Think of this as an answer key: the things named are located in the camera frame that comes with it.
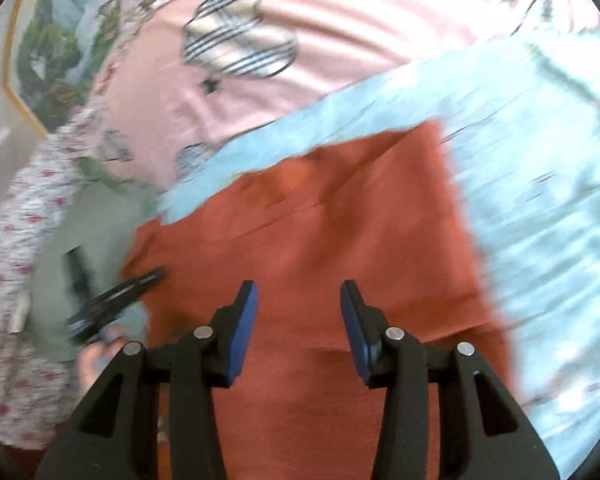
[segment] light blue bed sheet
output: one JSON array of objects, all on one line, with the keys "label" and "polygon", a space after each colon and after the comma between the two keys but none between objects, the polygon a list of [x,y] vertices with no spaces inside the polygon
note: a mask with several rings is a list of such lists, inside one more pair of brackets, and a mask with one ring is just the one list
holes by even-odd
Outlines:
[{"label": "light blue bed sheet", "polygon": [[567,478],[600,437],[600,32],[479,44],[328,96],[229,142],[163,196],[164,222],[244,172],[429,118],[445,121],[516,396]]}]

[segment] landscape painting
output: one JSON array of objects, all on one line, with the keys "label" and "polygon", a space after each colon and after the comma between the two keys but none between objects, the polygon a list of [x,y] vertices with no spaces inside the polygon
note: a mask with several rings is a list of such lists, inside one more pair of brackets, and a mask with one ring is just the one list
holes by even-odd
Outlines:
[{"label": "landscape painting", "polygon": [[47,132],[85,104],[120,33],[121,0],[18,0],[6,81]]}]

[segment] triangular cutout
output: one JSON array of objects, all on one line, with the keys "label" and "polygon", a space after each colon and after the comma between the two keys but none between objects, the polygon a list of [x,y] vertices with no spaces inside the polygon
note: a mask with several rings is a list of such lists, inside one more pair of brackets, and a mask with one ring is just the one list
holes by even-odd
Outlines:
[{"label": "triangular cutout", "polygon": [[496,388],[483,374],[475,374],[475,389],[480,403],[482,426],[487,436],[513,433],[518,430],[518,422]]},{"label": "triangular cutout", "polygon": [[106,438],[113,436],[123,378],[122,374],[118,374],[107,384],[102,395],[81,422],[81,432]]}]

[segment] metal pin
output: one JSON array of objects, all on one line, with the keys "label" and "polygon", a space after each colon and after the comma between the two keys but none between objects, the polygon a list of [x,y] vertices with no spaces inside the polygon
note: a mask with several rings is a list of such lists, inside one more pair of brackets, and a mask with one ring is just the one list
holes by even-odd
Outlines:
[{"label": "metal pin", "polygon": [[193,331],[193,335],[198,339],[208,339],[214,334],[214,329],[210,326],[203,325],[199,326],[197,329]]},{"label": "metal pin", "polygon": [[461,343],[458,343],[458,351],[462,354],[462,355],[473,355],[475,352],[475,348],[471,343],[467,343],[466,341],[463,341]]},{"label": "metal pin", "polygon": [[389,339],[393,339],[394,341],[400,341],[404,337],[404,330],[397,326],[390,326],[384,333]]},{"label": "metal pin", "polygon": [[127,343],[122,351],[126,355],[136,355],[139,354],[142,350],[142,345],[138,341],[132,341],[131,343]]}]

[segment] pink fabric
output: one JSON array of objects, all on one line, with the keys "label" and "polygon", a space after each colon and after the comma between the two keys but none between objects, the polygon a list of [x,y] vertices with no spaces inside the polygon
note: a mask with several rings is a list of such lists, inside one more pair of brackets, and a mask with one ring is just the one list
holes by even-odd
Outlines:
[{"label": "pink fabric", "polygon": [[[191,156],[204,155],[354,82],[509,35],[533,0],[262,0],[265,24],[295,32],[296,60],[267,79],[225,76],[209,95],[208,73],[183,62],[183,26],[203,1],[158,10],[113,76],[105,128],[131,157],[110,162],[112,173],[168,187],[195,165],[176,164],[184,147],[203,143]],[[590,0],[551,2],[558,30],[600,25]]]}]

